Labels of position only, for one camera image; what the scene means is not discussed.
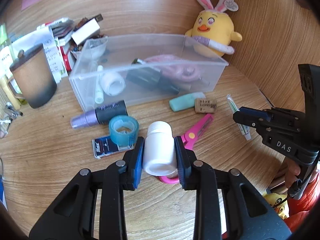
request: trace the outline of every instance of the wood grain surface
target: wood grain surface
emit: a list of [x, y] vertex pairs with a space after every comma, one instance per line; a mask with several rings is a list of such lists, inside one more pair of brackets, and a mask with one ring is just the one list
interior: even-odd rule
[[[251, 129], [252, 140], [245, 140], [232, 120], [225, 98], [228, 93], [239, 107], [269, 107], [253, 83], [235, 67], [226, 67], [214, 91], [207, 93], [207, 98], [217, 98], [217, 113], [211, 126], [195, 144], [194, 151], [198, 159], [216, 169], [238, 168], [262, 192], [272, 181], [284, 157], [264, 146], [254, 129]], [[108, 134], [108, 127], [71, 128], [70, 118], [82, 111], [67, 78], [61, 81], [49, 103], [38, 109], [23, 106], [22, 111], [23, 117], [13, 122], [8, 136], [1, 140], [0, 154], [9, 212], [28, 233], [81, 168], [91, 171], [105, 169], [121, 159], [124, 153], [101, 160], [93, 157], [92, 139]], [[154, 121], [168, 122], [176, 136], [204, 116], [196, 114], [194, 109], [174, 113], [168, 100], [131, 106], [128, 113], [139, 121], [139, 135], [144, 137]], [[124, 193], [128, 238], [191, 239], [195, 200], [195, 192], [183, 191], [180, 185], [166, 185], [143, 172], [138, 190]]]
[[75, 22], [99, 13], [101, 32], [177, 33], [190, 29], [202, 6], [196, 0], [42, 0], [21, 11], [22, 0], [13, 0], [4, 20], [8, 32], [25, 35], [42, 23], [69, 17]]
[[235, 0], [228, 12], [243, 40], [225, 59], [277, 107], [304, 110], [298, 64], [320, 65], [320, 26], [296, 0]]

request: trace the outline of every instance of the white box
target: white box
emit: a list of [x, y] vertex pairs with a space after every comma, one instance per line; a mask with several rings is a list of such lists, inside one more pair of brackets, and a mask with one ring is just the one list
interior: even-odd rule
[[95, 19], [88, 21], [79, 30], [75, 31], [71, 37], [77, 45], [84, 42], [86, 39], [98, 35], [100, 33], [100, 26]]

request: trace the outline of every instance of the yellow rubber duck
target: yellow rubber duck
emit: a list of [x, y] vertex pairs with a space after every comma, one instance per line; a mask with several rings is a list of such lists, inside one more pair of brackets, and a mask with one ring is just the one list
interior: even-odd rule
[[[277, 193], [270, 193], [270, 194], [263, 194], [262, 195], [265, 200], [270, 204], [270, 206], [274, 206], [278, 203], [280, 203], [283, 199], [287, 197], [287, 195], [280, 195]], [[289, 206], [288, 202], [285, 201], [281, 205], [275, 208], [276, 213], [278, 214], [279, 217], [282, 219], [286, 219], [289, 217]]]
[[[212, 49], [220, 57], [224, 54], [233, 54], [234, 48], [229, 46], [231, 41], [241, 41], [240, 33], [234, 31], [234, 25], [228, 14], [224, 13], [227, 9], [237, 11], [238, 5], [234, 0], [219, 0], [216, 8], [210, 0], [197, 0], [204, 11], [200, 12], [192, 29], [185, 35], [193, 37], [198, 42]], [[197, 52], [208, 56], [208, 51], [195, 48]]]

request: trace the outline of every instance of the brown mug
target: brown mug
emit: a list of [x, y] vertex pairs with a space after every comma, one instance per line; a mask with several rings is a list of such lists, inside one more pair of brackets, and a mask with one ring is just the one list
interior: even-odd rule
[[10, 66], [10, 71], [22, 97], [32, 108], [43, 106], [57, 90], [42, 44], [26, 52], [21, 50]]

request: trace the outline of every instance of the human hand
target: human hand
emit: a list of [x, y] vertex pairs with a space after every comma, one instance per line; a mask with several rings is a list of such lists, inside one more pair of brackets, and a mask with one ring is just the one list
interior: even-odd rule
[[[290, 186], [297, 180], [296, 176], [298, 176], [300, 174], [301, 169], [297, 163], [295, 163], [293, 160], [291, 160], [289, 158], [285, 158], [284, 161], [288, 165], [288, 169], [287, 169], [285, 176], [284, 176], [285, 186], [287, 188], [290, 188]], [[309, 183], [313, 182], [315, 180], [316, 176], [318, 175], [319, 168], [320, 167], [318, 164], [311, 175], [311, 179], [310, 179]]]

